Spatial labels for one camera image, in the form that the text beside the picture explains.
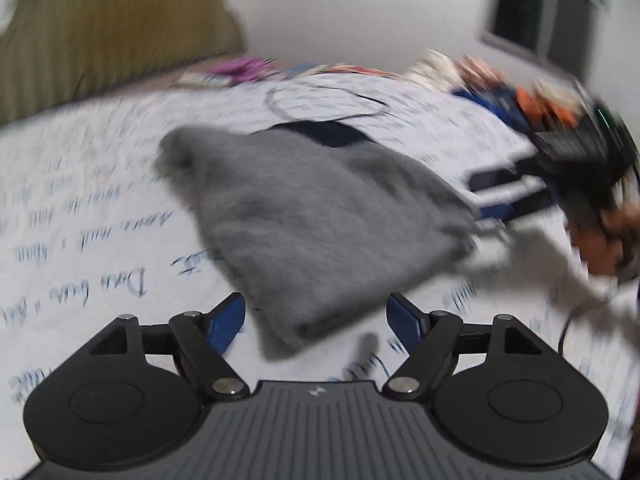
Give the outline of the person's right hand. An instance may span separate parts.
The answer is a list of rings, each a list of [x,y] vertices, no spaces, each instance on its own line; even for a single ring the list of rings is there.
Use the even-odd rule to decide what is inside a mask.
[[[614,276],[624,255],[623,234],[639,234],[639,207],[632,203],[601,211],[602,228],[582,228],[567,222],[565,231],[570,244],[578,250],[580,260],[590,274]]]

